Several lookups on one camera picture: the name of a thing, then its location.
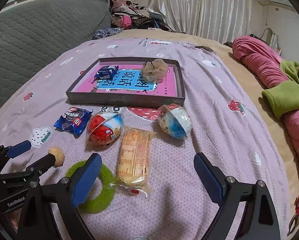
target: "gray sofa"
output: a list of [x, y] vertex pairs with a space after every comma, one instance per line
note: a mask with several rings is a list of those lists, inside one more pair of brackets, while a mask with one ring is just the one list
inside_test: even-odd
[[35, 0], [0, 13], [0, 107], [63, 52], [111, 25], [109, 0]]

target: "wooden knob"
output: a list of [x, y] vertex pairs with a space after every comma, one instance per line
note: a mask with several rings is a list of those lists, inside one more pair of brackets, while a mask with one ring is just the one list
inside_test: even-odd
[[55, 156], [56, 161], [54, 167], [63, 165], [65, 156], [60, 148], [53, 146], [48, 150], [48, 153], [53, 154]]

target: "pile of clothes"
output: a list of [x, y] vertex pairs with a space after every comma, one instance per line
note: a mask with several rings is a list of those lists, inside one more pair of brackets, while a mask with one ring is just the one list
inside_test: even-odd
[[157, 13], [149, 13], [145, 7], [138, 6], [127, 0], [110, 0], [112, 28], [148, 29], [159, 28], [173, 32], [163, 22], [163, 17]]

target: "snack bag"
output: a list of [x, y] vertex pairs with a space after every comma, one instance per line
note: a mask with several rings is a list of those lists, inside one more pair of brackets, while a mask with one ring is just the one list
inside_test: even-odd
[[115, 66], [115, 65], [103, 66], [97, 71], [94, 78], [96, 80], [113, 79], [113, 77], [116, 75], [117, 71], [118, 71], [118, 66]]
[[60, 131], [71, 132], [74, 136], [80, 136], [85, 129], [93, 111], [71, 107], [62, 114], [54, 124]]
[[150, 192], [147, 184], [151, 141], [155, 132], [125, 126], [123, 142], [117, 166], [119, 187], [131, 193]]

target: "red toy ball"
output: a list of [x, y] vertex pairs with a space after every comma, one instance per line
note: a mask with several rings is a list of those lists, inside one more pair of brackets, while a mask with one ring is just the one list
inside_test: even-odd
[[122, 115], [112, 112], [99, 112], [87, 125], [87, 139], [97, 145], [107, 145], [113, 142], [121, 133], [123, 127]]

